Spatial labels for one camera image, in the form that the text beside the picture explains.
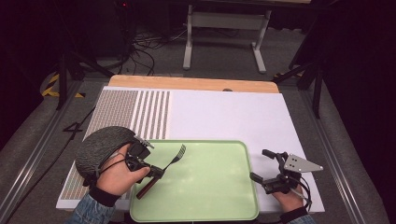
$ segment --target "gray carpet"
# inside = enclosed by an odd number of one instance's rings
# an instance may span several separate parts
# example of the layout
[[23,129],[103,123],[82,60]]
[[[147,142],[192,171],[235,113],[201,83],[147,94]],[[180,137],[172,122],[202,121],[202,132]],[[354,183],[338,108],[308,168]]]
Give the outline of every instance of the gray carpet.
[[[267,67],[265,75],[259,74],[250,48],[250,42],[256,34],[240,31],[234,37],[227,37],[218,32],[195,30],[193,37],[191,69],[182,69],[185,41],[173,41],[160,49],[145,49],[155,60],[156,76],[175,77],[206,77],[246,80],[270,80],[276,73],[288,71],[289,63],[300,46],[304,35],[298,31],[276,31],[269,29],[262,45],[262,57]],[[134,56],[137,61],[151,66],[149,56],[139,53]],[[145,75],[149,69],[144,65],[136,65],[131,60],[122,67],[122,74]],[[119,68],[112,69],[118,73]],[[40,163],[31,177],[27,189],[43,174],[62,150],[71,133],[63,129],[73,122],[81,122],[94,107],[98,93],[108,78],[97,73],[89,73],[80,84],[78,92],[86,93],[85,98],[72,98],[60,119],[53,135],[48,141]],[[378,196],[375,186],[365,173],[356,154],[353,144],[347,135],[332,98],[323,87],[320,102],[320,120],[312,118],[310,108],[304,103],[306,97],[311,97],[311,91],[298,91],[294,87],[295,77],[279,85],[284,95],[297,134],[302,143],[306,157],[324,166],[323,172],[314,173],[321,199],[326,212],[314,214],[317,223],[389,223],[387,215]],[[0,152],[0,201],[6,198],[19,171],[28,160],[31,152],[39,142],[42,133],[49,125],[55,110],[56,97],[45,97],[44,102],[22,124],[7,145]],[[342,167],[345,180],[353,192],[356,204],[361,211],[363,222],[357,222],[348,210],[342,194],[342,188],[337,184],[337,177],[328,163],[327,148],[318,134],[318,122],[327,134],[332,146],[334,157]],[[55,204],[63,188],[63,183],[73,162],[77,145],[88,127],[87,120],[81,127],[82,133],[70,142],[64,153],[35,189],[29,194],[9,223],[62,223],[70,212],[57,210]],[[260,216],[260,221],[275,221],[278,214]]]

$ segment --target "metal bar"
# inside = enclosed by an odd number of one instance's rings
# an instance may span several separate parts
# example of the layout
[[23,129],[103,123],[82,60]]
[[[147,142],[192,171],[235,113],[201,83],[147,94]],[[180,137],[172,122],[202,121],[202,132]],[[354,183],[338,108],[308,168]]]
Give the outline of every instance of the metal bar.
[[355,200],[355,197],[352,193],[352,189],[349,186],[349,183],[344,175],[344,172],[335,157],[334,150],[332,149],[332,144],[324,130],[320,119],[316,119],[316,116],[311,109],[312,100],[307,91],[300,91],[300,94],[303,98],[303,102],[307,111],[309,113],[309,117],[311,118],[320,140],[322,142],[324,148],[324,155],[326,162],[329,163],[330,170],[332,171],[332,176],[334,178],[335,184],[340,191],[341,197],[343,198],[344,204],[346,205],[346,210],[349,213],[351,221],[356,224],[365,224],[366,221],[361,214],[361,210],[358,207],[358,204]]
[[41,135],[38,143],[35,146],[35,149],[32,151],[29,159],[19,172],[17,179],[15,180],[14,184],[12,185],[10,191],[8,192],[6,198],[0,205],[0,223],[6,223],[8,217],[10,216],[12,210],[14,209],[15,205],[18,203],[19,198],[22,196],[27,184],[29,183],[32,175],[35,172],[35,168],[41,161],[45,151],[48,148],[50,140],[53,136],[54,131],[58,127],[67,107],[73,100],[73,96],[78,92],[79,86],[81,82],[73,82],[70,85],[70,95],[64,106],[60,110],[56,110],[53,114],[52,118],[50,119],[49,125],[44,133]]

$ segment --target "gray knit cap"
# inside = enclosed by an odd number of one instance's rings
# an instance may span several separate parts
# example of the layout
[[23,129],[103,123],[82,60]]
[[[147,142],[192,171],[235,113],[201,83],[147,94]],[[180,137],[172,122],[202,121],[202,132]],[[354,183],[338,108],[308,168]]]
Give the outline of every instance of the gray knit cap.
[[76,156],[76,168],[85,179],[84,186],[96,183],[103,164],[117,149],[139,142],[134,136],[133,131],[119,126],[106,127],[90,134],[78,148]]

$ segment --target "handle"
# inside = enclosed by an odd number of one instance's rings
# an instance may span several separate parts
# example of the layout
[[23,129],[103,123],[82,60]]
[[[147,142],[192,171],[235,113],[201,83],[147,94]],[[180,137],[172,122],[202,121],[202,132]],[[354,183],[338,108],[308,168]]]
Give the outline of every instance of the handle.
[[142,199],[143,196],[151,189],[152,186],[154,186],[155,183],[157,183],[157,181],[160,178],[154,177],[152,178],[145,187],[143,187],[137,194],[136,194],[136,198],[137,199]]

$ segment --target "sleeve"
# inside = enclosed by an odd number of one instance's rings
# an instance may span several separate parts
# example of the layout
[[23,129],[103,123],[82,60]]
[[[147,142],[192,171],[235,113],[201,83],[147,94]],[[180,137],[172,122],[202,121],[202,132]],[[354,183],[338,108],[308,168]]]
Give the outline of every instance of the sleeve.
[[316,224],[315,220],[308,215],[304,207],[283,214],[280,216],[280,220],[282,223],[288,224]]
[[114,204],[119,197],[93,188],[84,195],[72,216],[65,223],[106,224],[116,210]]

